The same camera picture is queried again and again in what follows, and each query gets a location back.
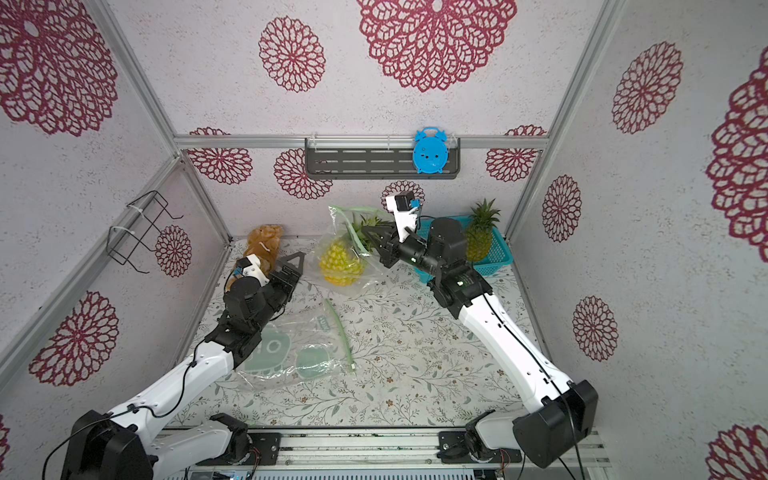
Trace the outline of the yellow orange pineapple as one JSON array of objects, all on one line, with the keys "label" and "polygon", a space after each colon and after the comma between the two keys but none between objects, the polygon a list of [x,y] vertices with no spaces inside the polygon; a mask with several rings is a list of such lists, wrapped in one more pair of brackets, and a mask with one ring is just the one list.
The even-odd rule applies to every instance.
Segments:
[{"label": "yellow orange pineapple", "polygon": [[336,287],[350,287],[362,279],[368,262],[359,233],[364,227],[380,223],[377,214],[354,214],[352,222],[342,222],[331,243],[321,250],[318,265],[325,281]]}]

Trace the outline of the clear zip-top bag green seal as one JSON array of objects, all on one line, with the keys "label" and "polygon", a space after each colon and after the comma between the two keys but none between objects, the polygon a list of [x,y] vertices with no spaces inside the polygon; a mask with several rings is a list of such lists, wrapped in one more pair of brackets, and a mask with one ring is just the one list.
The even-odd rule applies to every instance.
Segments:
[{"label": "clear zip-top bag green seal", "polygon": [[260,345],[227,379],[257,391],[355,371],[341,319],[324,299],[316,306],[269,323]]}]

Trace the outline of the green pineapple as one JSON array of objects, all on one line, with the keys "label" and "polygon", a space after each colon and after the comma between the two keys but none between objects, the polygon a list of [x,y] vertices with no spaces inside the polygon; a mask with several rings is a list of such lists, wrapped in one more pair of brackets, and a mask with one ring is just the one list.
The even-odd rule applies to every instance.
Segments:
[{"label": "green pineapple", "polygon": [[493,229],[500,215],[494,203],[494,200],[484,199],[472,208],[470,223],[466,228],[467,259],[472,263],[485,259],[492,247]]}]

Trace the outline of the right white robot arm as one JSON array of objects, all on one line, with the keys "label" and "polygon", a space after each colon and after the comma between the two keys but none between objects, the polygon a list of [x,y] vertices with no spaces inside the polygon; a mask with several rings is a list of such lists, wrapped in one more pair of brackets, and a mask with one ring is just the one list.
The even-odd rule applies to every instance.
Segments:
[{"label": "right white robot arm", "polygon": [[427,238],[400,224],[365,226],[383,266],[405,262],[431,275],[428,287],[439,305],[477,337],[513,383],[523,413],[493,411],[467,427],[469,451],[516,449],[539,468],[578,450],[590,435],[598,393],[587,380],[574,382],[517,327],[491,285],[468,261],[460,223],[448,217],[430,224]]}]

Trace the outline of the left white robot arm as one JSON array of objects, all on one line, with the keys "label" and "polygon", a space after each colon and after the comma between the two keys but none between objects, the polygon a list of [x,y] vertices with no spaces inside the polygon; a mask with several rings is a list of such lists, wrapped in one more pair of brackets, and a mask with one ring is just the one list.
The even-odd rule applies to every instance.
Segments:
[{"label": "left white robot arm", "polygon": [[242,275],[223,295],[217,326],[175,368],[107,413],[91,410],[61,442],[64,479],[165,479],[212,459],[239,463],[250,455],[245,422],[219,413],[197,427],[164,437],[180,408],[235,371],[260,345],[265,327],[283,313],[302,275],[305,255],[277,261],[265,275],[256,257],[242,258]]}]

